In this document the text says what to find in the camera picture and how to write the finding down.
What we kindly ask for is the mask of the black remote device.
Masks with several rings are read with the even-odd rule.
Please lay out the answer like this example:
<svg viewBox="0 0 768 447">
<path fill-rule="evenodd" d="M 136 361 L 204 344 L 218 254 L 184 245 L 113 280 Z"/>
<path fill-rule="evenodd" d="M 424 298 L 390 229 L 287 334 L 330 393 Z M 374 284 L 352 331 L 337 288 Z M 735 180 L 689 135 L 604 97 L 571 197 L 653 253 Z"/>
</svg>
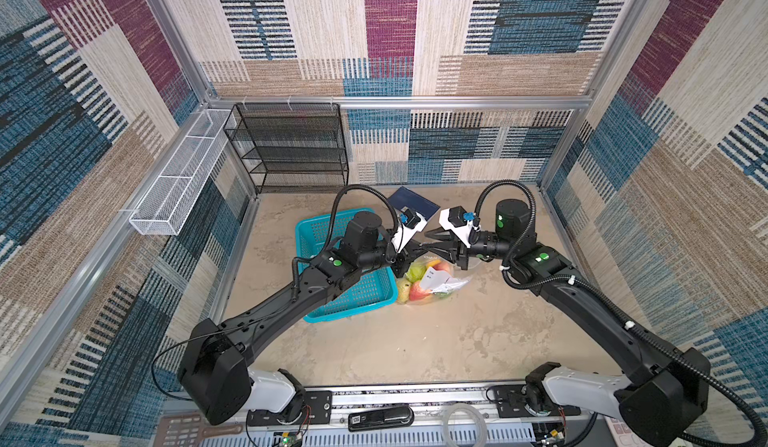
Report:
<svg viewBox="0 0 768 447">
<path fill-rule="evenodd" d="M 411 426 L 414 420 L 413 409 L 407 404 L 400 404 L 352 413 L 347 418 L 347 428 L 350 432 L 401 428 Z"/>
</svg>

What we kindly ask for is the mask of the pink peach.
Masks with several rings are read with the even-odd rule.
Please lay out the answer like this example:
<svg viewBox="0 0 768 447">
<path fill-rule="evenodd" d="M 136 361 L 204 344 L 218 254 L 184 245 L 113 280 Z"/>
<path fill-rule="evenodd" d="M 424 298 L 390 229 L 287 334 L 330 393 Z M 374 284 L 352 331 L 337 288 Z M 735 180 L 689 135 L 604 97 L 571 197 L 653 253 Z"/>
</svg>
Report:
<svg viewBox="0 0 768 447">
<path fill-rule="evenodd" d="M 453 272 L 454 272 L 454 266 L 451 263 L 447 262 L 447 261 L 438 262 L 438 263 L 432 265 L 432 268 L 435 271 L 447 272 L 449 275 L 452 275 Z"/>
</svg>

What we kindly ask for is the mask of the red apple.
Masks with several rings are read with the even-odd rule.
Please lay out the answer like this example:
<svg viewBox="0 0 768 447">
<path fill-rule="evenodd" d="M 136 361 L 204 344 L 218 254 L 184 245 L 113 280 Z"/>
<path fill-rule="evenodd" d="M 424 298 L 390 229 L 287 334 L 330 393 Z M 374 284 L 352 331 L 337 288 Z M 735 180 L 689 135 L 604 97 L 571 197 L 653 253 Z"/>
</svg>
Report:
<svg viewBox="0 0 768 447">
<path fill-rule="evenodd" d="M 431 296 L 431 291 L 421 287 L 420 282 L 415 282 L 411 285 L 409 291 L 409 301 L 419 302 L 425 300 Z"/>
</svg>

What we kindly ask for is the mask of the blue book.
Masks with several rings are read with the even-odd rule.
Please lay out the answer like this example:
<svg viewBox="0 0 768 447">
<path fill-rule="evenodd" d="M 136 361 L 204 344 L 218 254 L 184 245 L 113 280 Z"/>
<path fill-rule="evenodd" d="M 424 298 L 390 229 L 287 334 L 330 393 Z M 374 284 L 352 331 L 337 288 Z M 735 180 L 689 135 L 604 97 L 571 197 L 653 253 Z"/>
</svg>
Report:
<svg viewBox="0 0 768 447">
<path fill-rule="evenodd" d="M 410 209 L 419 213 L 427 221 L 441 210 L 436 203 L 403 186 L 391 194 L 388 201 L 395 209 L 401 212 Z"/>
</svg>

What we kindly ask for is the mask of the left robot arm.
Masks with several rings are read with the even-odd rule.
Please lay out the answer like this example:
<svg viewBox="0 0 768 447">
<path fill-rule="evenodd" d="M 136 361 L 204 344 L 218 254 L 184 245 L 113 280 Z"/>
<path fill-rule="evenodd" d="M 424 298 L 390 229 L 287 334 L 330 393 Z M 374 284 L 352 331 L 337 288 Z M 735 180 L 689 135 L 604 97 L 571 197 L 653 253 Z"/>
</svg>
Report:
<svg viewBox="0 0 768 447">
<path fill-rule="evenodd" d="M 252 369 L 255 359 L 288 328 L 334 301 L 370 272 L 393 265 L 426 219 L 412 209 L 399 215 L 393 232 L 381 218 L 361 211 L 342 236 L 332 240 L 286 287 L 243 313 L 192 331 L 178 370 L 178 380 L 213 426 L 243 409 L 297 422 L 306 411 L 305 389 L 288 371 Z"/>
</svg>

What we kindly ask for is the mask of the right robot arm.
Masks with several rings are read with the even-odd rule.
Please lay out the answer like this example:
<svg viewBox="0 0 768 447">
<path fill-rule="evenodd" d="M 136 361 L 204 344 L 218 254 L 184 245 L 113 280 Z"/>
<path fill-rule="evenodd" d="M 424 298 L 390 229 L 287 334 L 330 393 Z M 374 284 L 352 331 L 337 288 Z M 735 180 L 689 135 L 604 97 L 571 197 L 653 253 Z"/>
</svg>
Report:
<svg viewBox="0 0 768 447">
<path fill-rule="evenodd" d="M 626 424 L 652 446 L 680 439 L 699 446 L 712 440 L 687 433 L 708 408 L 716 391 L 751 424 L 748 446 L 764 446 L 767 428 L 760 415 L 732 389 L 714 378 L 709 360 L 695 348 L 680 351 L 631 318 L 556 249 L 536 239 L 535 212 L 514 199 L 485 231 L 479 217 L 463 207 L 440 212 L 439 228 L 428 232 L 450 262 L 466 268 L 470 259 L 500 261 L 505 282 L 556 307 L 595 341 L 619 366 L 618 377 L 580 374 L 551 364 L 530 382 L 556 404 L 586 408 Z"/>
</svg>

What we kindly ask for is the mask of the white mesh wall tray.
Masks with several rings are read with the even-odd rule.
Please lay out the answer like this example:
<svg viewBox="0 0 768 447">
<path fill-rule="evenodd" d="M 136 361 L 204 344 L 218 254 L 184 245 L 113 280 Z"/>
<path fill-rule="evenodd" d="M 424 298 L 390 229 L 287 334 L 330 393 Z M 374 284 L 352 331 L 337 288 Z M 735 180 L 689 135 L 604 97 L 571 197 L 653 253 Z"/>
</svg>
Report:
<svg viewBox="0 0 768 447">
<path fill-rule="evenodd" d="M 144 236 L 180 234 L 226 143 L 228 110 L 200 113 L 129 219 Z"/>
</svg>

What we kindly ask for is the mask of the clear zip top bag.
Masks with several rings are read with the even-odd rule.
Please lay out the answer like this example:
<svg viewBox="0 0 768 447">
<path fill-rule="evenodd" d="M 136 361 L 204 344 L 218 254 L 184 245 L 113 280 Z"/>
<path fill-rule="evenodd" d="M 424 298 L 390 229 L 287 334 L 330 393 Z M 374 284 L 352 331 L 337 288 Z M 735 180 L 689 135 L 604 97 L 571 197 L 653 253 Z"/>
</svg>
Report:
<svg viewBox="0 0 768 447">
<path fill-rule="evenodd" d="M 454 266 L 454 272 L 452 275 L 449 275 L 447 272 L 435 271 L 432 268 L 432 265 L 441 261 L 445 261 L 445 260 L 437 257 L 434 254 L 426 254 L 418 258 L 415 262 L 412 263 L 412 264 L 423 264 L 427 267 L 426 274 L 419 282 L 421 283 L 422 288 L 428 289 L 431 291 L 431 296 L 419 302 L 408 301 L 406 304 L 403 304 L 403 305 L 410 305 L 410 304 L 426 305 L 429 303 L 442 301 L 450 297 L 453 297 L 460 290 L 462 290 L 464 287 L 467 287 L 469 285 L 472 279 L 472 276 L 468 272 L 460 270 L 458 267 L 454 266 L 453 264 L 452 265 Z M 398 279 L 405 278 L 405 275 L 395 276 L 395 278 L 397 282 Z"/>
</svg>

